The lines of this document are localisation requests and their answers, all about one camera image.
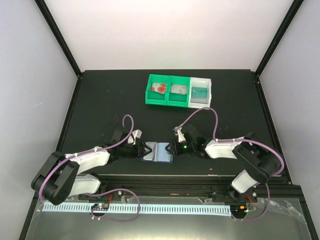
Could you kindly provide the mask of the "blue leather card holder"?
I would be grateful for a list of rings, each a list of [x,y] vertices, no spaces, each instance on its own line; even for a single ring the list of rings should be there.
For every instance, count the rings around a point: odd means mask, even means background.
[[[152,157],[142,157],[141,160],[155,163],[172,163],[174,156],[168,154],[165,150],[168,143],[169,142],[150,142],[152,145]]]

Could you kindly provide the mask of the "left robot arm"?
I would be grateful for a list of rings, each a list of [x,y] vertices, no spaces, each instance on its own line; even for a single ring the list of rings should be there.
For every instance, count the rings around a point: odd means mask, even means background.
[[[107,195],[107,186],[94,174],[82,174],[121,158],[143,158],[152,153],[153,149],[141,141],[141,135],[142,131],[139,129],[126,133],[120,128],[102,146],[80,153],[53,152],[33,178],[31,188],[38,193],[40,199],[53,205],[82,194],[101,200]]]

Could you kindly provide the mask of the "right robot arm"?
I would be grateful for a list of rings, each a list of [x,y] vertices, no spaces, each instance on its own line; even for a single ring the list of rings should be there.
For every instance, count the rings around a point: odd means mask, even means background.
[[[167,153],[178,156],[189,154],[203,159],[235,159],[242,170],[227,189],[228,198],[240,201],[246,192],[260,184],[266,184],[271,177],[285,168],[283,157],[273,148],[261,143],[253,132],[232,139],[204,138],[192,125],[175,128],[177,140],[165,146]]]

